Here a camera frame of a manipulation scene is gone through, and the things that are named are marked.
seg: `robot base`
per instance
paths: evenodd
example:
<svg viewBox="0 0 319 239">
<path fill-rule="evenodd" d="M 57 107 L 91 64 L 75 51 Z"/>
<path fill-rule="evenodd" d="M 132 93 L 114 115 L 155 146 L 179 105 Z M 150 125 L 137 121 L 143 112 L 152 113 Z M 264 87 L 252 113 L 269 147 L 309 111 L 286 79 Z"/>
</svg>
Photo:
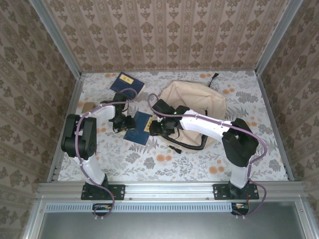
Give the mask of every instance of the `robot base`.
<svg viewBox="0 0 319 239">
<path fill-rule="evenodd" d="M 110 184 L 107 177 L 102 183 L 102 186 L 109 189 L 113 194 L 115 200 L 124 200 L 125 185 L 124 184 Z M 111 195 L 104 189 L 95 185 L 85 183 L 82 188 L 81 200 L 112 200 Z"/>
<path fill-rule="evenodd" d="M 245 187 L 239 189 L 230 182 L 213 185 L 215 200 L 256 200 L 259 199 L 258 189 L 255 184 L 247 183 Z"/>
</svg>

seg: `vent grille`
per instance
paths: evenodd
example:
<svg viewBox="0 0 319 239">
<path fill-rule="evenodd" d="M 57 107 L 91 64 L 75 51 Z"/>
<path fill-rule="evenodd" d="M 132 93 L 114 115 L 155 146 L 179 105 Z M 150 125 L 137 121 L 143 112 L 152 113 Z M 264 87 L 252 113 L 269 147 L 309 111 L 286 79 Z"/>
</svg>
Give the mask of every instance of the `vent grille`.
<svg viewBox="0 0 319 239">
<path fill-rule="evenodd" d="M 46 213 L 93 212 L 93 203 L 47 203 Z M 119 203 L 114 213 L 231 212 L 231 203 Z"/>
</svg>

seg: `tan cloth bag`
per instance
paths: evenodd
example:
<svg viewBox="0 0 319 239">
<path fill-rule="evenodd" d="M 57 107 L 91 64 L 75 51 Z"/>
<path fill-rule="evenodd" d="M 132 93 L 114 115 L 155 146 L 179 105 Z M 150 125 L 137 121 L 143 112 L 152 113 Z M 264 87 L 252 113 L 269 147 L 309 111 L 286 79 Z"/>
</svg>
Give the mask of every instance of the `tan cloth bag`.
<svg viewBox="0 0 319 239">
<path fill-rule="evenodd" d="M 164 100 L 168 105 L 175 109 L 178 106 L 186 106 L 202 115 L 206 115 L 207 112 L 209 117 L 221 120 L 225 118 L 225 97 L 201 83 L 173 81 L 166 89 L 163 90 L 160 95 L 160 99 Z M 167 140 L 167 137 L 180 142 L 183 145 L 189 145 L 190 147 L 185 147 L 171 142 L 170 140 Z M 177 129 L 175 129 L 174 134 L 165 137 L 160 136 L 160 139 L 168 146 L 173 146 L 174 148 L 182 151 L 198 152 L 199 150 L 202 150 L 202 134 L 194 131 L 179 130 L 178 136 Z M 204 148 L 208 147 L 215 141 L 215 139 L 207 137 Z"/>
</svg>

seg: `wall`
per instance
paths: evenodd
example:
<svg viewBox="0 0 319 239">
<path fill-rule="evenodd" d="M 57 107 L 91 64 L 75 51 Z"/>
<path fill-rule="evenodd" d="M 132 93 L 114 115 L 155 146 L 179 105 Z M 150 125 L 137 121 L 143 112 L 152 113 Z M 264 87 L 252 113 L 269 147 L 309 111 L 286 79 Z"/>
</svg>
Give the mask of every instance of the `wall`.
<svg viewBox="0 0 319 239">
<path fill-rule="evenodd" d="M 28 1 L 0 1 L 0 238 L 23 233 L 75 79 Z"/>
<path fill-rule="evenodd" d="M 82 71 L 254 69 L 287 0 L 44 0 Z"/>
<path fill-rule="evenodd" d="M 297 180 L 319 222 L 319 1 L 304 0 L 262 73 Z"/>
</svg>

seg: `cable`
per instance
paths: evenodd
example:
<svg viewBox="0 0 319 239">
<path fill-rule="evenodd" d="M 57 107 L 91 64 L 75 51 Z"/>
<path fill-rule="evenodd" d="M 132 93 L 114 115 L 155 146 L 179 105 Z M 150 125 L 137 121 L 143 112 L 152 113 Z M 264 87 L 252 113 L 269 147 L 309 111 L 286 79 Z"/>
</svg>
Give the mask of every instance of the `cable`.
<svg viewBox="0 0 319 239">
<path fill-rule="evenodd" d="M 128 107 L 125 110 L 123 110 L 122 112 L 127 111 L 129 109 L 129 106 L 130 106 L 130 103 L 128 102 Z"/>
<path fill-rule="evenodd" d="M 251 183 L 253 183 L 253 184 L 255 184 L 255 185 L 257 185 L 257 186 L 259 186 L 259 187 L 261 187 L 261 188 L 264 189 L 264 197 L 263 197 L 263 199 L 261 200 L 261 203 L 259 204 L 259 206 L 258 206 L 254 211 L 252 211 L 251 213 L 249 213 L 249 214 L 247 214 L 247 215 L 245 215 L 245 216 L 249 216 L 249 215 L 254 214 L 254 213 L 262 206 L 262 204 L 264 203 L 264 201 L 265 201 L 265 199 L 266 199 L 266 196 L 267 196 L 267 191 L 266 191 L 266 188 L 265 188 L 264 186 L 262 186 L 262 185 L 260 185 L 260 184 L 258 184 L 258 183 L 256 183 L 256 182 L 254 182 L 253 180 L 251 180 L 251 178 L 250 178 L 250 173 L 251 173 L 252 164 L 253 164 L 254 162 L 257 162 L 258 160 L 262 159 L 262 158 L 267 154 L 267 151 L 268 151 L 268 150 L 267 150 L 267 146 L 266 146 L 265 142 L 264 142 L 261 138 L 259 138 L 257 135 L 253 134 L 252 132 L 249 132 L 249 131 L 247 131 L 247 130 L 245 130 L 245 129 L 238 128 L 238 127 L 236 127 L 236 126 L 233 126 L 233 125 L 230 125 L 230 124 L 227 124 L 227 123 L 219 122 L 219 121 L 214 120 L 214 119 L 208 119 L 208 118 L 205 118 L 205 117 L 202 117 L 202 116 L 195 116 L 195 115 L 188 115 L 188 114 L 185 114 L 185 115 L 168 115 L 168 114 L 163 114 L 163 113 L 161 113 L 161 112 L 155 110 L 155 109 L 151 106 L 151 97 L 152 97 L 152 96 L 155 96 L 155 98 L 156 98 L 157 101 L 159 100 L 159 98 L 158 98 L 158 96 L 157 96 L 156 94 L 154 94 L 154 93 L 151 93 L 151 94 L 149 94 L 149 96 L 148 96 L 148 104 L 149 104 L 149 107 L 150 107 L 151 110 L 152 110 L 155 114 L 157 114 L 157 115 L 164 116 L 164 117 L 173 117 L 173 118 L 175 118 L 175 117 L 192 117 L 192 118 L 197 118 L 197 119 L 205 120 L 205 121 L 208 121 L 208 122 L 211 122 L 211 123 L 215 123 L 215 124 L 217 124 L 217 125 L 225 126 L 225 127 L 232 128 L 232 129 L 234 129 L 234 130 L 237 130 L 237 131 L 246 133 L 246 134 L 248 134 L 248 135 L 254 137 L 255 139 L 257 139 L 257 140 L 262 144 L 262 146 L 264 147 L 264 152 L 263 152 L 260 156 L 258 156 L 257 158 L 255 158 L 255 159 L 253 159 L 253 160 L 251 160 L 251 161 L 249 162 L 248 173 L 247 173 L 248 181 L 250 181 Z"/>
<path fill-rule="evenodd" d="M 98 105 L 97 107 L 95 107 L 95 108 L 92 109 L 91 111 L 86 112 L 85 114 L 83 114 L 83 115 L 81 116 L 81 118 L 80 118 L 80 120 L 79 120 L 79 122 L 78 122 L 78 124 L 77 124 L 77 126 L 76 126 L 76 131 L 75 131 L 75 153 L 76 153 L 76 156 L 78 157 L 78 159 L 79 159 L 79 161 L 80 161 L 80 168 L 81 168 L 83 174 L 85 175 L 85 177 L 86 177 L 93 185 L 95 185 L 95 186 L 97 186 L 97 187 L 99 187 L 99 188 L 105 190 L 108 194 L 110 194 L 110 196 L 111 196 L 111 198 L 112 198 L 112 206 L 111 206 L 110 210 L 108 211 L 108 213 L 104 216 L 104 218 L 105 218 L 105 217 L 108 217 L 108 216 L 110 215 L 111 211 L 113 210 L 114 204 L 115 204 L 115 198 L 114 198 L 113 194 L 111 193 L 111 191 L 110 191 L 109 189 L 107 189 L 106 187 L 103 187 L 102 185 L 99 185 L 99 184 L 97 184 L 96 182 L 94 182 L 94 181 L 90 178 L 90 176 L 85 172 L 85 170 L 84 170 L 84 168 L 83 168 L 83 159 L 81 158 L 80 152 L 79 152 L 79 145 L 78 145 L 78 144 L 79 144 L 79 132 L 80 132 L 81 123 L 82 123 L 82 121 L 84 120 L 84 118 L 85 118 L 86 116 L 89 116 L 90 114 L 94 113 L 95 111 L 97 111 L 97 110 L 99 110 L 99 109 L 101 109 L 101 108 L 104 108 L 104 107 L 106 107 L 106 106 L 112 106 L 112 105 L 118 105 L 118 104 L 126 104 L 126 103 L 128 103 L 128 102 L 133 101 L 133 100 L 137 97 L 137 95 L 138 95 L 138 93 L 137 93 L 136 90 L 134 90 L 133 88 L 126 88 L 126 89 L 123 89 L 123 90 L 120 91 L 120 92 L 124 92 L 124 91 L 128 91 L 128 90 L 131 90 L 131 91 L 133 91 L 133 92 L 135 93 L 135 97 L 134 97 L 132 100 L 123 101 L 123 102 L 110 102 L 110 103 Z"/>
</svg>

